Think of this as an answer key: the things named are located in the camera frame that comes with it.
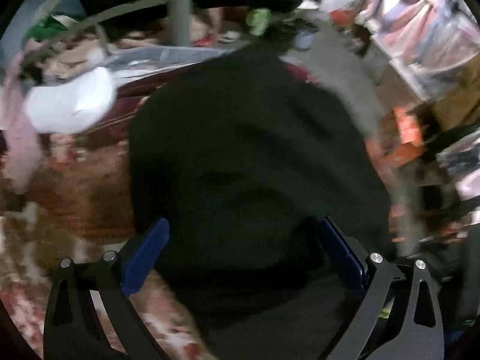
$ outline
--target pink cloth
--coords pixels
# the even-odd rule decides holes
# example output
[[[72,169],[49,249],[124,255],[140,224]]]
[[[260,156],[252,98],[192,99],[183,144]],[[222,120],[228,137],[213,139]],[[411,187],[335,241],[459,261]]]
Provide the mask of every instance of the pink cloth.
[[[24,52],[19,52],[11,61],[3,81],[3,128],[8,147],[8,157],[4,177],[11,180],[16,194],[23,194],[33,174],[38,169],[42,150],[38,134],[28,119],[23,107],[24,96],[20,86],[20,64],[25,53],[40,47],[40,43],[30,40]]]

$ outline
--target gray post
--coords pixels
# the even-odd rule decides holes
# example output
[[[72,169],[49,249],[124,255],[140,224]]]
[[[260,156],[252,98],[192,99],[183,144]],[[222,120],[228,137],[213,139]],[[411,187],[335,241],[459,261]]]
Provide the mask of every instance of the gray post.
[[[190,46],[191,0],[167,0],[171,41],[174,46]]]

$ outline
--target gray pole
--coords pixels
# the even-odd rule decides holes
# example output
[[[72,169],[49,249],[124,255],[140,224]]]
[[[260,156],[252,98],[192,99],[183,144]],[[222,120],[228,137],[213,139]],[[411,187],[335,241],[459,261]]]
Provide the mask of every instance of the gray pole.
[[[167,0],[171,41],[174,46],[190,46],[191,0]]]

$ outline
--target white slipper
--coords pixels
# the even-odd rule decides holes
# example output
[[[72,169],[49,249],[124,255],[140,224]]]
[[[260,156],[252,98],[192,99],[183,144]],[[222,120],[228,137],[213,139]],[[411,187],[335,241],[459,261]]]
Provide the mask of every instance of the white slipper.
[[[97,123],[116,97],[113,75],[97,67],[62,85],[32,88],[25,111],[38,133],[75,134]]]
[[[223,35],[220,35],[218,41],[220,43],[233,43],[240,39],[242,34],[236,31],[227,31]]]

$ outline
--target metal screw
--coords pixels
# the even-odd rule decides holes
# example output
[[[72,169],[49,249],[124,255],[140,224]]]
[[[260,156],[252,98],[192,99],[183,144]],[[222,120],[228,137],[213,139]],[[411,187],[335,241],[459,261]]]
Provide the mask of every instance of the metal screw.
[[[415,262],[415,265],[417,266],[418,269],[425,269],[427,267],[427,264],[425,264],[420,259],[417,259],[417,261]]]
[[[115,259],[115,257],[117,257],[117,252],[114,251],[114,250],[106,251],[106,252],[103,254],[103,259],[104,259],[104,261],[112,261],[112,260]]]
[[[60,263],[62,268],[68,268],[70,266],[71,259],[63,259]]]
[[[380,264],[383,261],[383,257],[378,253],[372,253],[370,259],[377,264]]]

